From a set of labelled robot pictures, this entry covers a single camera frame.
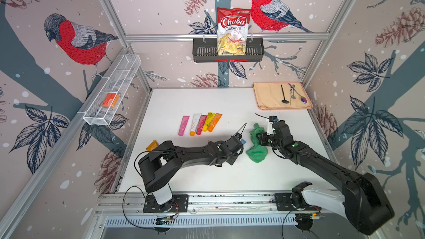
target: black metal basket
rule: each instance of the black metal basket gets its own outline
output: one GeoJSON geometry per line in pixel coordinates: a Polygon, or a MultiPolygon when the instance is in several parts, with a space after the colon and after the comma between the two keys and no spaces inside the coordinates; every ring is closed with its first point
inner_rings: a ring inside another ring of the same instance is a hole
{"type": "Polygon", "coordinates": [[[263,38],[247,38],[246,55],[244,56],[218,56],[217,39],[194,39],[193,61],[203,62],[259,62],[263,60],[263,38]]]}

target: white table surface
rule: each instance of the white table surface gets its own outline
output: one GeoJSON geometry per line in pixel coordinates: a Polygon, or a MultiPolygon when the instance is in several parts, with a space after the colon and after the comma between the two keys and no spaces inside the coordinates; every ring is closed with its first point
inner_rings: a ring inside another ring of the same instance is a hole
{"type": "Polygon", "coordinates": [[[170,180],[173,191],[278,191],[291,190],[303,181],[312,182],[323,188],[334,187],[307,168],[295,165],[289,160],[275,156],[271,147],[268,155],[260,162],[253,162],[246,151],[253,144],[249,131],[255,123],[267,130],[267,120],[263,116],[276,115],[289,125],[295,141],[302,141],[317,153],[328,158],[325,148],[307,110],[262,111],[258,109],[254,90],[249,88],[233,89],[155,89],[130,160],[120,185],[125,192],[132,185],[142,185],[143,180],[134,169],[133,162],[138,154],[156,140],[158,144],[171,140],[175,146],[196,147],[207,145],[208,141],[226,141],[245,123],[243,131],[244,153],[231,166],[227,162],[223,167],[197,165],[178,170],[170,180]],[[223,114],[212,132],[201,135],[189,135],[193,114],[208,112],[223,114]],[[178,136],[183,115],[190,115],[184,136],[178,136]]]}

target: mounting plate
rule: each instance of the mounting plate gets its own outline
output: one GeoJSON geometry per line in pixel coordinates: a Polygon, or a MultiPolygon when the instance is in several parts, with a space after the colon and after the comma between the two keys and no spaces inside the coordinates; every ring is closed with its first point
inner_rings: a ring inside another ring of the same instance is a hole
{"type": "MultiPolygon", "coordinates": [[[[276,193],[274,194],[274,199],[276,201],[276,207],[278,208],[278,211],[297,211],[297,209],[292,205],[292,199],[291,199],[292,193],[276,193]]],[[[321,210],[321,207],[312,207],[307,206],[304,210],[311,210],[311,211],[317,211],[317,209],[321,210]]]]}
{"type": "MultiPolygon", "coordinates": [[[[187,212],[187,205],[189,201],[189,195],[173,195],[174,203],[178,205],[179,212],[187,212]]],[[[144,213],[161,213],[163,212],[153,195],[146,196],[145,206],[143,208],[144,213]]],[[[167,212],[177,212],[174,205],[167,212]]]]}

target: green cloth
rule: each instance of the green cloth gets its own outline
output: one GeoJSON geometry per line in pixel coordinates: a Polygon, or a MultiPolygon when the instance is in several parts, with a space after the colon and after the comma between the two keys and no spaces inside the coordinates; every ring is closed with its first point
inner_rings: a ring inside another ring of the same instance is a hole
{"type": "Polygon", "coordinates": [[[254,124],[254,129],[249,133],[251,134],[251,141],[254,146],[247,151],[248,157],[256,163],[261,162],[267,156],[267,147],[260,146],[256,135],[264,132],[264,128],[260,127],[257,123],[254,124]]]}

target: bullfinch illustration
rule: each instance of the bullfinch illustration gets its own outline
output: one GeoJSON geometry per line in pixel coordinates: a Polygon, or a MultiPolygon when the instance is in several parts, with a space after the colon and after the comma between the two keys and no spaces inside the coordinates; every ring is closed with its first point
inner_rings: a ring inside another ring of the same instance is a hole
{"type": "Polygon", "coordinates": [[[262,29],[278,32],[282,28],[299,28],[307,33],[309,29],[302,26],[288,5],[280,0],[252,0],[252,20],[262,29]]]}
{"type": "Polygon", "coordinates": [[[92,80],[96,76],[101,76],[97,73],[97,63],[106,56],[108,45],[118,39],[93,27],[78,25],[56,13],[44,21],[44,29],[49,41],[55,40],[72,60],[83,65],[96,66],[92,80]]]}

